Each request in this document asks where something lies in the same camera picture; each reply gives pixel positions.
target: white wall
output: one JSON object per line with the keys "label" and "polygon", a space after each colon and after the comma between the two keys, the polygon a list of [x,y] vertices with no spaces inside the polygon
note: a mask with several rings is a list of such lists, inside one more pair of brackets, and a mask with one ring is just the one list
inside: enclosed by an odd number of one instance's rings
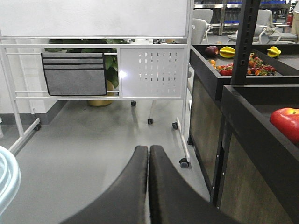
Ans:
{"label": "white wall", "polygon": [[[47,43],[48,40],[3,40],[3,43],[16,42],[19,44]],[[11,53],[40,53],[41,51],[43,51],[43,49],[9,49],[9,52]],[[9,56],[9,60],[11,63],[11,72],[14,77],[13,85],[15,86],[15,90],[47,90],[39,55]],[[2,66],[0,67],[0,80],[0,113],[13,113]],[[19,113],[46,113],[54,105],[54,103],[54,100],[17,102]]]}

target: gray floor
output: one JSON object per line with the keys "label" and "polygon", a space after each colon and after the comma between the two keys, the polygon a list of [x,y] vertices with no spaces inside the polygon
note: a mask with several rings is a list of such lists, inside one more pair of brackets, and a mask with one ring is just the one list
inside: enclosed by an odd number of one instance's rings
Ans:
{"label": "gray floor", "polygon": [[[227,37],[210,35],[209,41],[225,44]],[[129,101],[114,101],[106,107],[69,101],[16,156],[21,187],[3,214],[3,222],[59,223],[98,197],[122,171],[137,145],[162,145],[181,175],[208,199],[192,146],[188,146],[190,167],[184,169],[178,163],[184,152],[178,131],[171,124],[181,116],[182,101],[159,100],[153,125],[147,124],[150,106],[147,100],[138,101],[136,107],[131,107]],[[189,118],[186,110],[185,139]],[[2,129],[5,136],[0,144],[9,147],[17,138],[16,128]]]}

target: shelving unit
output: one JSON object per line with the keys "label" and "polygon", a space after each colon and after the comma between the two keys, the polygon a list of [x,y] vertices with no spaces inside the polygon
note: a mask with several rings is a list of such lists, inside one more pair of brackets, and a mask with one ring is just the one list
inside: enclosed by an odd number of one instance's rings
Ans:
{"label": "shelving unit", "polygon": [[[204,3],[207,1],[195,1],[194,9],[209,8],[214,10],[212,24],[213,28],[217,29],[214,30],[214,33],[222,35],[223,33],[235,32],[238,29],[241,3],[231,4],[232,1],[230,0],[214,0],[215,4],[196,4],[197,2]],[[273,12],[274,21],[278,18],[278,11],[288,10],[290,7],[291,1],[288,1],[287,4],[260,4],[260,9],[268,9]]]}

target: black stripe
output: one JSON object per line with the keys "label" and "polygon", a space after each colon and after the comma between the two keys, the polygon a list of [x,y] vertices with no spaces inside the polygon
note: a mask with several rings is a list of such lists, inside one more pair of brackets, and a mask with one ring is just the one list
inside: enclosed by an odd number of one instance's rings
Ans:
{"label": "black stripe", "polygon": [[104,68],[102,69],[44,69],[47,71],[73,71],[73,70],[104,70]]}
{"label": "black stripe", "polygon": [[43,59],[102,59],[103,57],[43,57]]}
{"label": "black stripe", "polygon": [[79,65],[79,64],[98,64],[101,65],[103,63],[44,63],[44,65]]}

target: whiteboard stand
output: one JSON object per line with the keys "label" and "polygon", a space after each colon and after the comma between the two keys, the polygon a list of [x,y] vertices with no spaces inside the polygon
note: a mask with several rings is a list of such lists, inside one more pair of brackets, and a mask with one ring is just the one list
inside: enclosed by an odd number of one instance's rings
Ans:
{"label": "whiteboard stand", "polygon": [[[52,10],[46,9],[46,2],[53,2]],[[60,14],[69,22],[77,22],[76,28],[69,28],[69,24],[56,19],[56,10],[68,12],[68,5],[74,6],[74,2],[83,4],[76,8],[78,13],[86,13],[85,21],[77,21],[77,14]],[[6,78],[6,84],[12,103],[19,139],[9,148],[14,152],[30,133],[40,128],[40,120],[36,119],[30,127],[24,131],[21,123],[17,101],[19,100],[182,100],[181,122],[177,118],[174,122],[176,129],[180,131],[180,138],[185,153],[184,164],[188,167],[190,155],[184,139],[185,108],[187,96],[187,74],[189,65],[189,53],[191,46],[192,11],[193,0],[154,0],[144,10],[144,2],[132,0],[130,4],[117,0],[118,14],[102,15],[94,14],[94,6],[99,4],[103,11],[109,12],[111,6],[103,5],[98,0],[65,0],[64,4],[58,0],[0,0],[0,41],[4,39],[187,39],[187,44],[152,44],[152,45],[111,45],[111,44],[4,44],[0,42],[0,56]],[[34,19],[28,10],[35,12]],[[138,24],[132,21],[117,25],[120,16],[138,16],[141,18]],[[39,55],[39,53],[9,53],[7,49],[44,49],[44,48],[116,48],[118,60],[118,96],[50,96],[47,91],[16,90],[14,76],[10,69],[9,55]]]}

